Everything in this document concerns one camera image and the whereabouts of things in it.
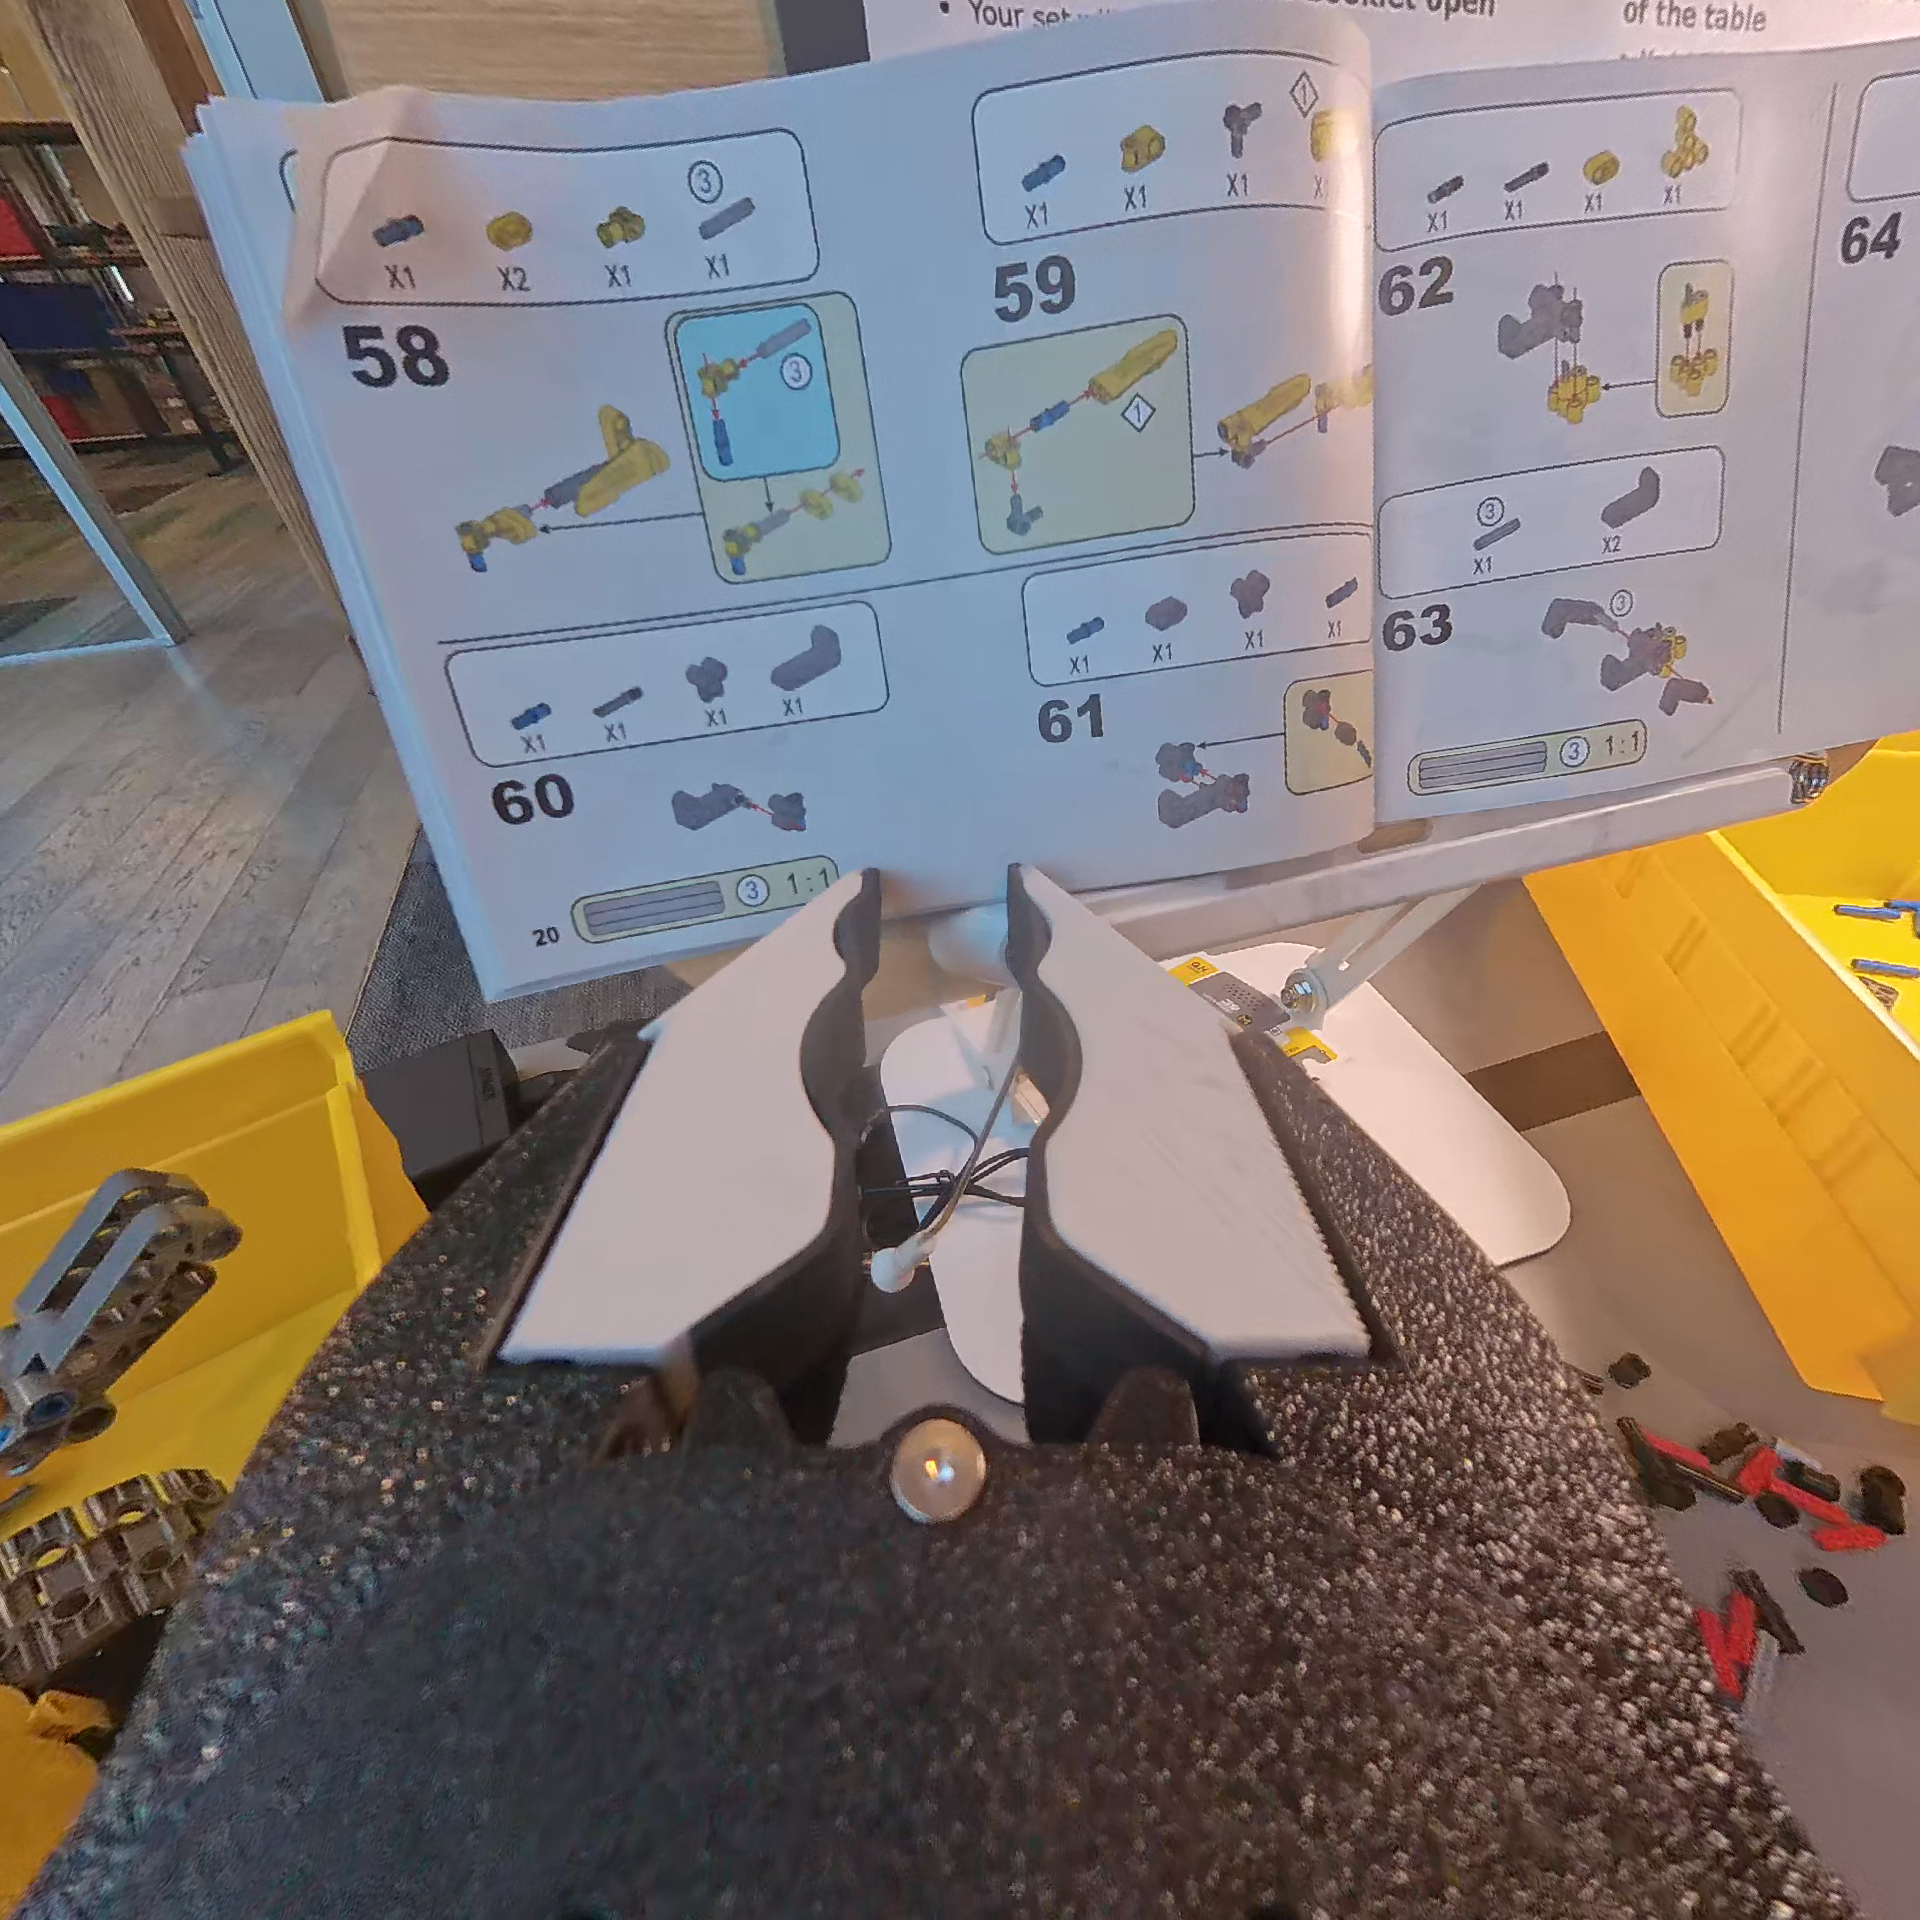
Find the white instruction booklet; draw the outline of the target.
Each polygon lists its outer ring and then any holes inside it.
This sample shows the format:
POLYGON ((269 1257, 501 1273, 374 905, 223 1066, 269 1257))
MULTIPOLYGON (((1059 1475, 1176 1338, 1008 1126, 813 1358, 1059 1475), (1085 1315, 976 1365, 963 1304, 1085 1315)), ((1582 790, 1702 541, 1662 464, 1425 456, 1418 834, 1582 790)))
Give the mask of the white instruction booklet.
POLYGON ((1915 726, 1915 40, 1126 6, 185 159, 489 995, 1915 726))

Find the grey rug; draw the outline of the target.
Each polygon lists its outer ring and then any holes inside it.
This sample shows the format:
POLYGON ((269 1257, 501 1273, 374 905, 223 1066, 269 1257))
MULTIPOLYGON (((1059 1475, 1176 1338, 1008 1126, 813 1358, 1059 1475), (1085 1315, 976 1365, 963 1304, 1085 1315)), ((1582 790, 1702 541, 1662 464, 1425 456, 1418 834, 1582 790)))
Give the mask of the grey rug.
POLYGON ((645 967, 487 1001, 435 855, 419 832, 346 1039, 355 1066, 374 1073, 486 1030, 509 1049, 529 1049, 613 1025, 643 1027, 687 992, 689 984, 671 967, 645 967))

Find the yellow grey sticker sheet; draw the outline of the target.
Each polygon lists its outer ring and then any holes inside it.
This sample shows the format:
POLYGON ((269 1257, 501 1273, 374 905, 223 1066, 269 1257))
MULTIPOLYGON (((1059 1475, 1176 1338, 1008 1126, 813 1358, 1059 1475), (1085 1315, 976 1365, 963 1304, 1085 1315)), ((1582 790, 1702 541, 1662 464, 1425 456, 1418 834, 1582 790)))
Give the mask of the yellow grey sticker sheet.
POLYGON ((1315 1031, 1290 1025, 1288 1008, 1279 999, 1226 973, 1203 953, 1167 962, 1167 973, 1211 1006, 1229 1030, 1271 1040, 1291 1061, 1321 1066, 1337 1061, 1335 1049, 1315 1031))

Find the arched woven divider panel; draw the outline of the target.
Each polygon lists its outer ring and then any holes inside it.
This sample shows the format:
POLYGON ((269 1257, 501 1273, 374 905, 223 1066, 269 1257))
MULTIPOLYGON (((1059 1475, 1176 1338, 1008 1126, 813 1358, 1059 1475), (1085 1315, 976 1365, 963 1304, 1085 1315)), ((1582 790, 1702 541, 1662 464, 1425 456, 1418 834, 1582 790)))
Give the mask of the arched woven divider panel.
POLYGON ((771 3, 303 3, 331 97, 601 101, 785 73, 771 3))

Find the storage shelves with bins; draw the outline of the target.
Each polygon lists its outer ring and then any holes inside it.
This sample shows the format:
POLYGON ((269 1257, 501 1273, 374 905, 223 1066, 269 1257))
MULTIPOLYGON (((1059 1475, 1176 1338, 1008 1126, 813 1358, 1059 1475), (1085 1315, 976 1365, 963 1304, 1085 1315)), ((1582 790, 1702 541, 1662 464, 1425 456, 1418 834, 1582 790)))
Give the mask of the storage shelves with bins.
POLYGON ((75 450, 187 447, 217 474, 246 450, 131 230, 99 221, 81 135, 2 126, 2 336, 75 450))

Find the white metal book stand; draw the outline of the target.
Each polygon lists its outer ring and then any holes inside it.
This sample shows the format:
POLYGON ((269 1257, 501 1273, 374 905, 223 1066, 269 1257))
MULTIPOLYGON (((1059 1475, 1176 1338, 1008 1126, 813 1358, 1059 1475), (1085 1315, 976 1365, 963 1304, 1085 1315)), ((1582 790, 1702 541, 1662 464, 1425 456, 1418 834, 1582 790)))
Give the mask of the white metal book stand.
MULTIPOLYGON (((1081 896, 1144 952, 1173 962, 1203 953, 1283 1001, 1283 965, 1307 974, 1307 1027, 1337 1054, 1307 1063, 1403 1170, 1453 1215, 1501 1267, 1555 1249, 1568 1233, 1570 1200, 1558 1174, 1502 1119, 1487 1093, 1446 1063, 1438 1045, 1369 981, 1481 888, 1550 874, 1582 858, 1630 853, 1682 830, 1744 826, 1789 810, 1825 787, 1826 760, 1773 760, 1738 774, 1597 800, 1528 802, 1438 822, 1389 823, 1352 849, 1209 878, 1144 883, 1081 896)), ((969 1142, 958 1120, 987 1112, 1001 1066, 990 1051, 990 1016, 965 1013, 961 981, 976 1001, 1011 995, 1001 899, 922 921, 919 999, 941 995, 937 1016, 896 1021, 879 1066, 891 1110, 879 1120, 881 1161, 906 1155, 906 1174, 934 1174, 943 1153, 969 1142)), ((958 1221, 934 1242, 899 1293, 866 1285, 855 1353, 907 1347, 943 1383, 1017 1407, 1019 1328, 1017 1209, 986 1198, 961 1203, 958 1221)))

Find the yellow plastic bin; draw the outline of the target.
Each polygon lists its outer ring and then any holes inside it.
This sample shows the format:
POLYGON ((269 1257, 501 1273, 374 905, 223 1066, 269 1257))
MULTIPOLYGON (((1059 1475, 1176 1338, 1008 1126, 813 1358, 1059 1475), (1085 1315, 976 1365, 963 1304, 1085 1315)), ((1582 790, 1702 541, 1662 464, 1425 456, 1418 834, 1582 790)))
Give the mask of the yellow plastic bin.
POLYGON ((115 1389, 115 1426, 6 1482, 2 1533, 143 1472, 233 1486, 318 1347, 427 1218, 342 1030, 315 1013, 8 1126, 8 1322, 122 1169, 192 1179, 243 1240, 206 1301, 115 1389))
POLYGON ((1919 1419, 1914 959, 1838 902, 1915 899, 1919 738, 1811 806, 1528 878, 1747 1285, 1814 1389, 1919 1419))

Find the pile of black red pegs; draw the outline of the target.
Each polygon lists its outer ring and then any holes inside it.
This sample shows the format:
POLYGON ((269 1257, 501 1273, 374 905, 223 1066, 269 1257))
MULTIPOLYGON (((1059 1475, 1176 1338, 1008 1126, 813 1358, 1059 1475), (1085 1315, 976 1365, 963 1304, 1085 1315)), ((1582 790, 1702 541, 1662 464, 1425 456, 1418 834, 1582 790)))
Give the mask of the pile of black red pegs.
MULTIPOLYGON (((1725 1424, 1695 1446, 1630 1413, 1617 1413, 1611 1426, 1655 1510, 1688 1513, 1705 1504, 1749 1517, 1802 1551, 1790 1576, 1816 1609, 1850 1605, 1842 1560, 1880 1553, 1912 1530, 1910 1485, 1883 1463, 1866 1463, 1846 1480, 1747 1423, 1725 1424)), ((1695 1608, 1695 1622, 1718 1694, 1749 1719, 1768 1704, 1781 1662, 1808 1649, 1779 1587, 1739 1560, 1720 1578, 1720 1595, 1695 1608)))

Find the wooden pillar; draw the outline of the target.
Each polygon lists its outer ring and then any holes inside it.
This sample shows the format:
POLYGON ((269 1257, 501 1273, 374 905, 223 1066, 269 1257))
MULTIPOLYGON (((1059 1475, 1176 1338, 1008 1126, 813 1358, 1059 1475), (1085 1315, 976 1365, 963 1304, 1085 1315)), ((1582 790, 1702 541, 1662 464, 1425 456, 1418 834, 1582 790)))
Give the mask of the wooden pillar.
POLYGON ((344 610, 270 397, 184 162, 223 89, 185 6, 25 3, 87 157, 126 217, 329 614, 344 610))

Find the glass partition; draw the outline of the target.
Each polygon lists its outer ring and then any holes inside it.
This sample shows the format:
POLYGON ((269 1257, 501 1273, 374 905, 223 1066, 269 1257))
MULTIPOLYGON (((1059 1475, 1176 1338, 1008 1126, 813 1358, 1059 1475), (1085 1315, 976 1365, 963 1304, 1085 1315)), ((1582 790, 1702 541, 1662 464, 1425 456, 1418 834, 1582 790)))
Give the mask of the glass partition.
POLYGON ((176 600, 13 350, 2 411, 2 664, 182 646, 176 600))

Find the white printed task poster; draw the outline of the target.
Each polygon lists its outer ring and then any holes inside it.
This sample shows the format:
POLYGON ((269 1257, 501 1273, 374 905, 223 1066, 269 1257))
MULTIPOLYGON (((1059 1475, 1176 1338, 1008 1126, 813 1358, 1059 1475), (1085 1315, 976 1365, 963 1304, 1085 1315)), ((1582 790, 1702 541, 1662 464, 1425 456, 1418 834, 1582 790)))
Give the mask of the white printed task poster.
MULTIPOLYGON (((1379 82, 1512 65, 1802 54, 1919 38, 1915 3, 1320 3, 1369 41, 1379 82)), ((1122 3, 866 3, 874 58, 1029 33, 1122 3)))

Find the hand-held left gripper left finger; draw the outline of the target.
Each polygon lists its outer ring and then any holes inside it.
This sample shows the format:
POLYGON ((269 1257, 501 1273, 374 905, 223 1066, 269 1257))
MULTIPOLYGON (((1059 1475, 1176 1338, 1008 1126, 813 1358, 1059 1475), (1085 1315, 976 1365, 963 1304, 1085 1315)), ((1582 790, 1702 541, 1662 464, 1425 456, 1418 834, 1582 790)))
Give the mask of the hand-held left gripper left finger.
POLYGON ((505 1362, 816 1362, 864 1285, 855 1155, 881 874, 851 874, 648 1031, 499 1342, 505 1362))

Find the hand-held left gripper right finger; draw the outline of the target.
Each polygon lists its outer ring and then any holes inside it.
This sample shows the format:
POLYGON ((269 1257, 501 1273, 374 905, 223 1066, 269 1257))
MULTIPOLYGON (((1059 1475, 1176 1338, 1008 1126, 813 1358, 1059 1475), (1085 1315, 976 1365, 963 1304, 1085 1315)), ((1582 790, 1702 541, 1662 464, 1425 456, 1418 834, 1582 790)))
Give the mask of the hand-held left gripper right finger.
POLYGON ((1211 1402, 1233 1362, 1363 1361, 1371 1334, 1218 1013, 1042 871, 1008 871, 1029 1149, 1023 1391, 1138 1367, 1211 1402))

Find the black power adapter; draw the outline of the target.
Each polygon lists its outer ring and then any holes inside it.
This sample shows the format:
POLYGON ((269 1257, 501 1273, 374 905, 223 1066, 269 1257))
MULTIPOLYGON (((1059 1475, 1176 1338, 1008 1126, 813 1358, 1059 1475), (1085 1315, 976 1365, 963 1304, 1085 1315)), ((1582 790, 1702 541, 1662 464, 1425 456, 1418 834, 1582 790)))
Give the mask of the black power adapter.
POLYGON ((407 1179, 439 1209, 515 1131, 519 1078, 489 1030, 363 1075, 407 1179))

